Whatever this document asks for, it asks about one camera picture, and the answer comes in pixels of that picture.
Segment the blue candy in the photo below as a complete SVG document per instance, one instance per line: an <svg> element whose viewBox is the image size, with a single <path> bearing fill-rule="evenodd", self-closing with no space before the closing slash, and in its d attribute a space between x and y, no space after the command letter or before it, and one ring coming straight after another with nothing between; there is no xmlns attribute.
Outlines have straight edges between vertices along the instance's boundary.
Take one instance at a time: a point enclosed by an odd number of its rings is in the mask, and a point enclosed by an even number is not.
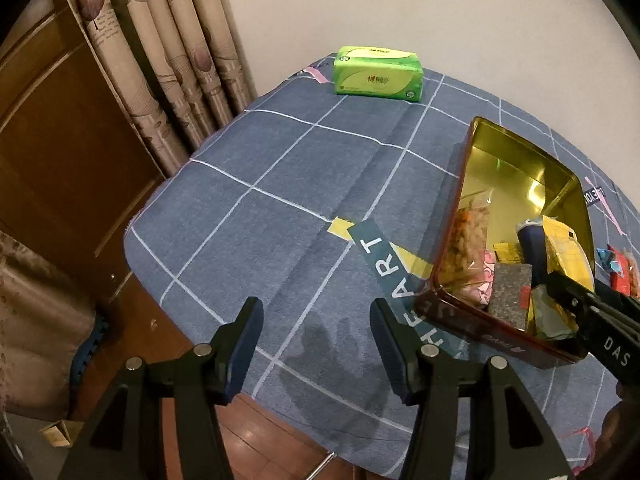
<svg viewBox="0 0 640 480"><path fill-rule="evenodd" d="M623 265L620 263L620 253L612 248L597 248L600 266L609 274L624 274Z"/></svg>

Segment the blue checked tablecloth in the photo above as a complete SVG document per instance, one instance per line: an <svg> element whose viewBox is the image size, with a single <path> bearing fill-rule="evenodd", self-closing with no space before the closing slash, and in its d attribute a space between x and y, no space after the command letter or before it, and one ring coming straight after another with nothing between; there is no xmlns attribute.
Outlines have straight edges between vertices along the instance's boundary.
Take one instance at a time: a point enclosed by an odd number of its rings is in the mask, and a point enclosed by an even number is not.
<svg viewBox="0 0 640 480"><path fill-rule="evenodd" d="M385 243L432 262L477 116L602 188L589 211L598 246L637 250L639 213L569 140L498 96L434 70L416 103L338 96L332 68L322 58L319 78L291 76L208 139L132 220L124 248L190 341L206 341L247 297L262 300L244 392L344 460L395 478L416 410L390 390L371 335L380 283L331 223L372 220Z"/></svg>

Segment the dark seaweed snack packet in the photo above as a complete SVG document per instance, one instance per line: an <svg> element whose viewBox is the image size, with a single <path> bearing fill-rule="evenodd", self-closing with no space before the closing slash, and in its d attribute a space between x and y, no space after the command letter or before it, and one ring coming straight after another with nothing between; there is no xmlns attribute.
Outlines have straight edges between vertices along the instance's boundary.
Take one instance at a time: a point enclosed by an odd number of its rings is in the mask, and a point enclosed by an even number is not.
<svg viewBox="0 0 640 480"><path fill-rule="evenodd" d="M532 276L529 263L498 263L488 313L516 330L526 330Z"/></svg>

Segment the clear pack orange biscuits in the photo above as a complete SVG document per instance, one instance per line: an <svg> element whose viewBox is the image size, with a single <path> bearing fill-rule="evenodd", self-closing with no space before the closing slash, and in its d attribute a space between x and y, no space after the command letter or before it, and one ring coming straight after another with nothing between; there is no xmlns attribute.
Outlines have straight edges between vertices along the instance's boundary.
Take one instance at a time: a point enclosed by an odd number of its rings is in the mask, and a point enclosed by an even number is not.
<svg viewBox="0 0 640 480"><path fill-rule="evenodd" d="M638 262L631 252L628 252L627 260L629 268L630 296L634 299L640 299L640 273Z"/></svg>

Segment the red gold toffee tin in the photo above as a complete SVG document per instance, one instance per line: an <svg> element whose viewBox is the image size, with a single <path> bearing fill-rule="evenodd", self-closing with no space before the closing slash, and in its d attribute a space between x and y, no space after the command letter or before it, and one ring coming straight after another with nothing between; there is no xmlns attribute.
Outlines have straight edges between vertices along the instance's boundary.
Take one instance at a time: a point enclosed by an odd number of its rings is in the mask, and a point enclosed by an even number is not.
<svg viewBox="0 0 640 480"><path fill-rule="evenodd" d="M518 134L483 117L475 117L465 138L461 181L448 206L445 231L430 280L416 302L427 321L458 337L488 344L539 368L585 359L587 349L577 333L562 340L541 340L526 330L498 321L486 310L463 301L462 287L442 287L437 278L452 217L462 196L492 188L487 249L518 243L516 227L527 219L548 216L570 226L594 273L590 218L579 179L570 168Z"/></svg>

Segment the yellow snack bag front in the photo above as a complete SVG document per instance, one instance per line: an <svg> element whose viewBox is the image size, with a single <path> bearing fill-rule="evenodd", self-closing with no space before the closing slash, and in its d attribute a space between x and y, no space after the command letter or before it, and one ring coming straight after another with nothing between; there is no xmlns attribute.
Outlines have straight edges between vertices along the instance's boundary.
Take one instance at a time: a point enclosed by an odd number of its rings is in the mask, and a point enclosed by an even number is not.
<svg viewBox="0 0 640 480"><path fill-rule="evenodd" d="M505 264L526 263L521 245L518 243L500 242L492 245L496 261Z"/></svg>

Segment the yellow snack bag silver seam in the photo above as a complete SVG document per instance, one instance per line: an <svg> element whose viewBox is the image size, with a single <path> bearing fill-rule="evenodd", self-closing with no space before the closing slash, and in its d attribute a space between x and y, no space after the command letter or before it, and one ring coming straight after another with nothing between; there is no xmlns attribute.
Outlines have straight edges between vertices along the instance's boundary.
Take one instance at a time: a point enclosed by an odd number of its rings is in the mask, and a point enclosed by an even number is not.
<svg viewBox="0 0 640 480"><path fill-rule="evenodd" d="M572 338L578 331L575 315L565 304L560 304L548 293L548 276L558 272L590 292L594 291L594 278L590 261L579 244L575 231L555 218L542 216L546 234L547 281L535 288L529 296L527 331L541 340Z"/></svg>

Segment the pink patterned candy box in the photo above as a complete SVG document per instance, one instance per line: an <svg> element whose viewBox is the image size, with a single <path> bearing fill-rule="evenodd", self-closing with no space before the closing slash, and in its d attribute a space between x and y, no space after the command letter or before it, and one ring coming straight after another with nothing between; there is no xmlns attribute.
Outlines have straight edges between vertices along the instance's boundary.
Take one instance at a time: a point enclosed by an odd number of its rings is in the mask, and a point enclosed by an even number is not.
<svg viewBox="0 0 640 480"><path fill-rule="evenodd" d="M482 272L478 278L472 278L469 284L460 289L460 298L480 310L486 310L489 306L492 289L494 288L496 259L495 255L486 250Z"/></svg>

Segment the green tissue pack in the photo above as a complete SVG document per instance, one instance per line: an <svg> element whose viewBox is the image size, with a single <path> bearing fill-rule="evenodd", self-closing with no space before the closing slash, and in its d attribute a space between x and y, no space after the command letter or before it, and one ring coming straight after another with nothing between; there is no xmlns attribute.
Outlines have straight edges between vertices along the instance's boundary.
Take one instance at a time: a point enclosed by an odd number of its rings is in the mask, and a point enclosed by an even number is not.
<svg viewBox="0 0 640 480"><path fill-rule="evenodd" d="M414 52L344 46L334 60L333 83L337 94L419 102L423 67Z"/></svg>

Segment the blue white snack pack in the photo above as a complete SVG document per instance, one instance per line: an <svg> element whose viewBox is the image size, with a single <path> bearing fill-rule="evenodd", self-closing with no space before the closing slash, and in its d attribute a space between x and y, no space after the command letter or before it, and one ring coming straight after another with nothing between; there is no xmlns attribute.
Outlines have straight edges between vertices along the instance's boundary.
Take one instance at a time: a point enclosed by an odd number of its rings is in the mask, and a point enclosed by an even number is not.
<svg viewBox="0 0 640 480"><path fill-rule="evenodd" d="M532 266L532 287L547 281L546 234L542 219L527 219L516 227L524 261Z"/></svg>

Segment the brown wooden cabinet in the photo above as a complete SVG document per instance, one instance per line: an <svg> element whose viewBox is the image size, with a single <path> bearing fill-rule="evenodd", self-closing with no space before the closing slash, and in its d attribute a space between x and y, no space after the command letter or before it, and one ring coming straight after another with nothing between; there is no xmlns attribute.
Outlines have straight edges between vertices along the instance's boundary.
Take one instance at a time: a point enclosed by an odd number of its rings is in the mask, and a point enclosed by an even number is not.
<svg viewBox="0 0 640 480"><path fill-rule="evenodd" d="M129 220L163 181L67 0L32 0L1 57L1 406L70 410L74 356L130 277Z"/></svg>

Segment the clear bag brown snacks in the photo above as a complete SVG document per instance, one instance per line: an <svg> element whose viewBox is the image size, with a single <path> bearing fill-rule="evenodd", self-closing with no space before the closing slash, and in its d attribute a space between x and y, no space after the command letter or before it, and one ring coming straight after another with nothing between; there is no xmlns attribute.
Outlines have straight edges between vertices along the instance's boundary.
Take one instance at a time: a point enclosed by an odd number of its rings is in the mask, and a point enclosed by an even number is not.
<svg viewBox="0 0 640 480"><path fill-rule="evenodd" d="M488 188L461 197L439 260L437 278L442 287L458 288L484 280L493 192Z"/></svg>

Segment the red snack packet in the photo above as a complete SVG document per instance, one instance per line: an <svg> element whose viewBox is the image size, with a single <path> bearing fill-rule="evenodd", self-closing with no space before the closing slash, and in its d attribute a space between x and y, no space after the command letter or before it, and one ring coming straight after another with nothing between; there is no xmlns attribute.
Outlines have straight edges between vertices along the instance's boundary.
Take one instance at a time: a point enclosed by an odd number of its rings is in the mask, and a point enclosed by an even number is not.
<svg viewBox="0 0 640 480"><path fill-rule="evenodd" d="M611 263L611 286L616 292L631 296L631 277L629 259L623 252L613 249L614 259Z"/></svg>

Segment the small cardboard box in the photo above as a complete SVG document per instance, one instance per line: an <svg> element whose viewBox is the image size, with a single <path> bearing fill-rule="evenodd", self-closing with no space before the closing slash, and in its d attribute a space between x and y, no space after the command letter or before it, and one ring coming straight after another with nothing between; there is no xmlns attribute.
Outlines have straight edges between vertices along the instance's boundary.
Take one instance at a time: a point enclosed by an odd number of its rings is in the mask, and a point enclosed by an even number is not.
<svg viewBox="0 0 640 480"><path fill-rule="evenodd" d="M39 433L54 448L71 448L76 442L83 422L60 419L39 429Z"/></svg>

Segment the beige patterned curtain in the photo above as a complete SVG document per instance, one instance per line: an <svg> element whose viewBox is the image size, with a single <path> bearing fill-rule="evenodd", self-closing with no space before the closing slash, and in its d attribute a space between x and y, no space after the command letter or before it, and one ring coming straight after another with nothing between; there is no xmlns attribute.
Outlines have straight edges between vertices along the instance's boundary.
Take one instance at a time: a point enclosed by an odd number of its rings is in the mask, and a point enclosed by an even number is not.
<svg viewBox="0 0 640 480"><path fill-rule="evenodd" d="M221 0L67 0L107 85L168 176L248 107Z"/></svg>

